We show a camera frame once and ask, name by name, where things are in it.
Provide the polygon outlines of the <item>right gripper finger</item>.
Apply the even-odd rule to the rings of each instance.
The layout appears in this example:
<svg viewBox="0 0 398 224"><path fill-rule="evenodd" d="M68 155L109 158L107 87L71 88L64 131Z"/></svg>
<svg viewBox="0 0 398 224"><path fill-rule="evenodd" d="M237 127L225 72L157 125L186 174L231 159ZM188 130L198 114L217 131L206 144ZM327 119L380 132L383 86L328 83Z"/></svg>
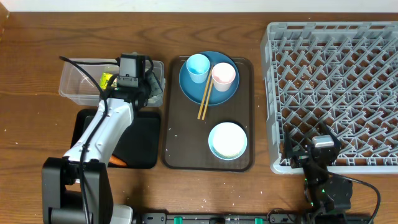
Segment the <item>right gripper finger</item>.
<svg viewBox="0 0 398 224"><path fill-rule="evenodd" d="M334 142L334 146L341 146L341 143L338 140L338 138L332 133L330 128L325 123L322 123L322 133L324 135L329 135L331 137L331 139Z"/></svg>
<svg viewBox="0 0 398 224"><path fill-rule="evenodd" d="M293 155L293 147L292 141L289 135L288 129L284 128L284 155L292 156Z"/></svg>

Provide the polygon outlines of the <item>foil snack wrapper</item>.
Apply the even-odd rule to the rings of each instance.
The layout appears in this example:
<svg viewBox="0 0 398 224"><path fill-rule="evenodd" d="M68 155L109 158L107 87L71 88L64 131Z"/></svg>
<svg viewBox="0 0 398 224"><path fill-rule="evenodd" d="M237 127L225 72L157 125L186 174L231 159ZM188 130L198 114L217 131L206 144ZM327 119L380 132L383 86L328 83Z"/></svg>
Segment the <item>foil snack wrapper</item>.
<svg viewBox="0 0 398 224"><path fill-rule="evenodd" d="M108 86L108 82L112 77L115 77L115 79L111 86L117 87L117 75L116 74L102 73L102 76L99 81L99 86L101 87L102 90L106 89L106 87Z"/></svg>

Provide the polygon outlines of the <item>orange carrot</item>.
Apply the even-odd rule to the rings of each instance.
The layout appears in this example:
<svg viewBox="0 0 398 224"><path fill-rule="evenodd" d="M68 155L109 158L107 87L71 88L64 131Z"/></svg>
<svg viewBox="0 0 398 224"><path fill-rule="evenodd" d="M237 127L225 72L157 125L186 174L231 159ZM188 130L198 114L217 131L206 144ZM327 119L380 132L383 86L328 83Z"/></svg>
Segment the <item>orange carrot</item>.
<svg viewBox="0 0 398 224"><path fill-rule="evenodd" d="M117 158L116 156L112 155L109 159L109 162L113 165L116 165L118 167L127 167L127 164L120 160L119 158Z"/></svg>

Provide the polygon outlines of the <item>white tissue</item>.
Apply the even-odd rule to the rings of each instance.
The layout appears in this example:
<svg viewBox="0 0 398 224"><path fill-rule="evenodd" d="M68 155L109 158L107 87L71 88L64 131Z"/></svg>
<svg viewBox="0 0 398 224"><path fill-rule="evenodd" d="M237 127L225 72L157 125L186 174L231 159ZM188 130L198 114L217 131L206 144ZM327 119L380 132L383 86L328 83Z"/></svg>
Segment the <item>white tissue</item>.
<svg viewBox="0 0 398 224"><path fill-rule="evenodd" d="M148 99L148 107L160 107L163 103L163 94L153 96Z"/></svg>

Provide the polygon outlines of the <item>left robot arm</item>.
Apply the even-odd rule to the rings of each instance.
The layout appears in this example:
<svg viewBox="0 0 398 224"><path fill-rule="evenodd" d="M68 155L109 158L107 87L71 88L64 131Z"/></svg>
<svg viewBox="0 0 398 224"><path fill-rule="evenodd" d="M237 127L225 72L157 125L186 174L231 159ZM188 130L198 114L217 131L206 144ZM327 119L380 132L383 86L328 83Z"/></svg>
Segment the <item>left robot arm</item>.
<svg viewBox="0 0 398 224"><path fill-rule="evenodd" d="M63 157L49 157L42 168L44 223L135 223L134 211L113 202L108 178L112 155L128 168L156 163L160 118L141 113L153 75L114 75L101 93L98 110L79 140Z"/></svg>

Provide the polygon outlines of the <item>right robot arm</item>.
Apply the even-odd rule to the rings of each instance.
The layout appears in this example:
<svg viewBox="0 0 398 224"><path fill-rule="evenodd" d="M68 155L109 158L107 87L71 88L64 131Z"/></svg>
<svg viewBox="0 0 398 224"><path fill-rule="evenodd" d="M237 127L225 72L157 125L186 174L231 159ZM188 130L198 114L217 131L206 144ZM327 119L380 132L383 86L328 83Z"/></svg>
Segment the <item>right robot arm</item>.
<svg viewBox="0 0 398 224"><path fill-rule="evenodd" d="M353 183L329 174L327 166L334 162L341 143L325 124L320 125L321 135L303 149L294 149L288 132L284 136L284 159L293 169L302 168L305 175L304 195L311 209L295 219L295 223L348 223L345 214L351 208Z"/></svg>

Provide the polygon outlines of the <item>grey dishwasher rack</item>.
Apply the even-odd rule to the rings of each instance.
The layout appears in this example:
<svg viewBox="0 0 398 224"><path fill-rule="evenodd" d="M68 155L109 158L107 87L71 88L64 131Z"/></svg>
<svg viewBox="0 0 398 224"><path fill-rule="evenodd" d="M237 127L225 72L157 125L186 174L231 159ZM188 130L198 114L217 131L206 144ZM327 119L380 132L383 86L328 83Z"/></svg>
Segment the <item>grey dishwasher rack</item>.
<svg viewBox="0 0 398 224"><path fill-rule="evenodd" d="M397 22L272 22L261 56L274 173L297 173L285 136L303 149L321 124L342 144L332 172L397 173Z"/></svg>

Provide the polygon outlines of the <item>black tray bin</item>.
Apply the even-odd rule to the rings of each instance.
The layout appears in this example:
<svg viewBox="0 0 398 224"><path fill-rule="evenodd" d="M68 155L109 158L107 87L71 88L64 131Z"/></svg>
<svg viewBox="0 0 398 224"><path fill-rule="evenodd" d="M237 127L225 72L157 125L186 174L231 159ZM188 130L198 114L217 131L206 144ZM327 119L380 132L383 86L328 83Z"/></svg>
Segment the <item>black tray bin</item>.
<svg viewBox="0 0 398 224"><path fill-rule="evenodd" d="M112 155L127 164L118 167L108 162L108 167L127 169L151 169L157 161L160 115L153 111L138 113L126 128Z"/></svg>

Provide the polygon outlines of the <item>dark blue plate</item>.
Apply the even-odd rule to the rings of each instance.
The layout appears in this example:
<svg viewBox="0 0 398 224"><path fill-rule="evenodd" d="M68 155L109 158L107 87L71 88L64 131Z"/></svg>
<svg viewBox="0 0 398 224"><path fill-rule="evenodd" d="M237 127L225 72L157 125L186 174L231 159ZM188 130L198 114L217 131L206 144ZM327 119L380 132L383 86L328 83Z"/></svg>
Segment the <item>dark blue plate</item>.
<svg viewBox="0 0 398 224"><path fill-rule="evenodd" d="M225 63L232 65L235 69L236 77L233 80L233 82L231 83L231 86L228 90L226 90L224 92L218 91L215 88L215 83L213 84L213 88L211 91L211 96L209 99L208 106L215 106L215 105L223 104L224 102L228 101L236 93L236 91L238 89L239 79L240 79L238 68L234 64L234 62L225 54L222 54L219 52L214 52L214 51L204 51L204 52L200 52L200 54L207 56L212 65L216 65L217 63L225 62ZM206 82L195 83L194 81L192 81L192 79L189 76L186 61L187 61L187 59L185 59L183 61L183 65L181 66L180 73L179 73L178 80L179 80L180 88L187 98L189 98L194 103L200 105L202 98L203 98L203 93L205 91Z"/></svg>

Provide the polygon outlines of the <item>light blue bowl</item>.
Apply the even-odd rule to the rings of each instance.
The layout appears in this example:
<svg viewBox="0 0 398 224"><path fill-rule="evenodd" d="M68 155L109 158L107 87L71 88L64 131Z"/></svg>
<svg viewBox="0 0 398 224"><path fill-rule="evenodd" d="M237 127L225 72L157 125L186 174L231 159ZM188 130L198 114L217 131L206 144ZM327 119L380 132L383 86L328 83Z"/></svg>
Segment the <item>light blue bowl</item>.
<svg viewBox="0 0 398 224"><path fill-rule="evenodd" d="M208 146L217 158L232 161L245 153L248 147L248 137L240 125L224 122L217 124L210 131Z"/></svg>

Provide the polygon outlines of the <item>clear plastic bin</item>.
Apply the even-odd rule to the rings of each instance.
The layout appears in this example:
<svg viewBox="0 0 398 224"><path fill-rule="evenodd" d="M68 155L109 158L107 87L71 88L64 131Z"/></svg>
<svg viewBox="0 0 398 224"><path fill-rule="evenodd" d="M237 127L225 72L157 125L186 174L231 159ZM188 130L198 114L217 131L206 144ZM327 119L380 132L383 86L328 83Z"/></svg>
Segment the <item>clear plastic bin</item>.
<svg viewBox="0 0 398 224"><path fill-rule="evenodd" d="M165 88L164 64L161 61L154 60L153 73L160 81L162 88ZM100 84L102 73L119 73L117 65L82 65L80 67L86 70L95 81ZM72 64L65 62L62 76L60 79L59 95L69 98L78 105L98 106L99 91L95 84L79 69Z"/></svg>

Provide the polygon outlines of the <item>light blue cup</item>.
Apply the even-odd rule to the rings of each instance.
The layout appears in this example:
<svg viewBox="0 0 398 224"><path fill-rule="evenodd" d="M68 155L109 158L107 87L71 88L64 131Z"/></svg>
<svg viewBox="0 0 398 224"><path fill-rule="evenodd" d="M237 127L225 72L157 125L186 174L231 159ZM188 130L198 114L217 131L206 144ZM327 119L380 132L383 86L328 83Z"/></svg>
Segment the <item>light blue cup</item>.
<svg viewBox="0 0 398 224"><path fill-rule="evenodd" d="M208 76L210 60L203 54L194 54L188 58L186 68L194 83L203 83Z"/></svg>

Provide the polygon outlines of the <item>brown serving tray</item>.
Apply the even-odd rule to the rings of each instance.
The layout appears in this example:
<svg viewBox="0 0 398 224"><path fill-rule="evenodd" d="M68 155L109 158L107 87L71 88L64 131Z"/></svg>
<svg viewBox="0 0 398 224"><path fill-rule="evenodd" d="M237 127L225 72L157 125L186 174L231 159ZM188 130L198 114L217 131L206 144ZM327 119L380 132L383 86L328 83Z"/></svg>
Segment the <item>brown serving tray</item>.
<svg viewBox="0 0 398 224"><path fill-rule="evenodd" d="M219 170L244 172L254 163L254 88L253 67L246 58L233 58L239 72L239 85L226 102L209 106L205 120L197 118L200 105L189 100L181 90L179 73L187 56L175 58L167 84L167 127L164 133L162 160L171 169ZM212 128L222 122L240 125L248 144L242 156L232 161L217 158L208 145Z"/></svg>

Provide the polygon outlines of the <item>wooden chopstick left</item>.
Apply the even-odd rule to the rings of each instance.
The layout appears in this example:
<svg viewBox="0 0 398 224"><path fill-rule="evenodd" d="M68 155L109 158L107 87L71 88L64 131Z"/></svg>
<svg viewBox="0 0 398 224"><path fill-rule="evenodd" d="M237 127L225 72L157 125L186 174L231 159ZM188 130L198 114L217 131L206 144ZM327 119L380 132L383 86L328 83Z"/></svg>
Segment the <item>wooden chopstick left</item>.
<svg viewBox="0 0 398 224"><path fill-rule="evenodd" d="M206 81L205 90L203 92L203 97L201 99L201 104L200 104L200 109L199 109L199 112L198 112L197 119L201 119L203 109L205 108L205 102L206 102L206 96L207 96L207 93L208 93L208 87L210 86L210 81L212 79L212 77L211 77L212 69L213 69L213 66L210 67L210 71L208 73L208 78L207 78L207 81Z"/></svg>

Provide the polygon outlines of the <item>wooden chopstick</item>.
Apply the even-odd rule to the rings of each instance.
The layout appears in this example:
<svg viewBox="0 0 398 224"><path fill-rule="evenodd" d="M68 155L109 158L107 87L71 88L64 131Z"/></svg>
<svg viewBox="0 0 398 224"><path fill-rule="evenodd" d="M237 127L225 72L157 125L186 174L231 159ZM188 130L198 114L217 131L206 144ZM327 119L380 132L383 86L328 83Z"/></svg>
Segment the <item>wooden chopstick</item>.
<svg viewBox="0 0 398 224"><path fill-rule="evenodd" d="M207 93L207 96L206 96L205 108L203 109L203 114L202 114L201 120L205 120L205 116L206 116L206 112L207 112L207 108L208 108L208 104L209 104L212 88L213 88L213 79L211 79L210 86L208 87L208 93Z"/></svg>
<svg viewBox="0 0 398 224"><path fill-rule="evenodd" d="M198 112L197 119L201 119L203 109L205 108L205 102L206 102L206 96L207 96L207 93L208 93L208 87L210 86L210 81L212 79L212 77L211 77L212 69L213 69L213 66L210 67L210 71L208 73L208 78L207 78L207 81L206 81L205 90L203 92L203 97L201 99L201 104L200 104L200 109L199 109L199 112Z"/></svg>

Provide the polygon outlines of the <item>wooden chopstick right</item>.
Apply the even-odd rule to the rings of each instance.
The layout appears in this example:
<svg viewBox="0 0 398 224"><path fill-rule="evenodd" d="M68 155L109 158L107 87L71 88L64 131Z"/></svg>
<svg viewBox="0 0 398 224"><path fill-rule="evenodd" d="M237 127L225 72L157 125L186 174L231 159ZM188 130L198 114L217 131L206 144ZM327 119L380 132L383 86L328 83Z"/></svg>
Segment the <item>wooden chopstick right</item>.
<svg viewBox="0 0 398 224"><path fill-rule="evenodd" d="M206 116L206 112L207 112L207 108L208 108L208 104L209 104L212 88L213 88L213 79L211 79L210 86L208 87L208 93L207 93L207 96L206 96L205 108L203 109L203 114L202 114L201 120L205 120L205 116Z"/></svg>

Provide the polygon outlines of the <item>pink cup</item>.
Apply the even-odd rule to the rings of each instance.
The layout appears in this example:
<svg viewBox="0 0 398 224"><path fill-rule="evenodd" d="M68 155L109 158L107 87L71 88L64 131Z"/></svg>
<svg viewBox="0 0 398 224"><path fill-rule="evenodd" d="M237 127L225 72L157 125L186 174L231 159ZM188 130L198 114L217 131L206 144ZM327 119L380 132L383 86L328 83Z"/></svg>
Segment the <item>pink cup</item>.
<svg viewBox="0 0 398 224"><path fill-rule="evenodd" d="M213 67L211 76L215 88L220 92L224 92L229 90L232 85L232 82L236 78L236 71L231 64L221 62Z"/></svg>

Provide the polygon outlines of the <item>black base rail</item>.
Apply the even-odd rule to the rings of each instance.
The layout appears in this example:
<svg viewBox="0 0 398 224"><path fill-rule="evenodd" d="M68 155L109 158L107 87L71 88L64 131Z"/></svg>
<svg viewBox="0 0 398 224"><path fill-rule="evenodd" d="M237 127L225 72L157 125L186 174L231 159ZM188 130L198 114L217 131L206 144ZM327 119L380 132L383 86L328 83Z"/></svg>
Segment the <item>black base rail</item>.
<svg viewBox="0 0 398 224"><path fill-rule="evenodd" d="M266 215L204 215L143 213L134 215L132 224L308 224L346 223L366 224L370 218L364 216L337 215L294 215L285 212L270 212Z"/></svg>

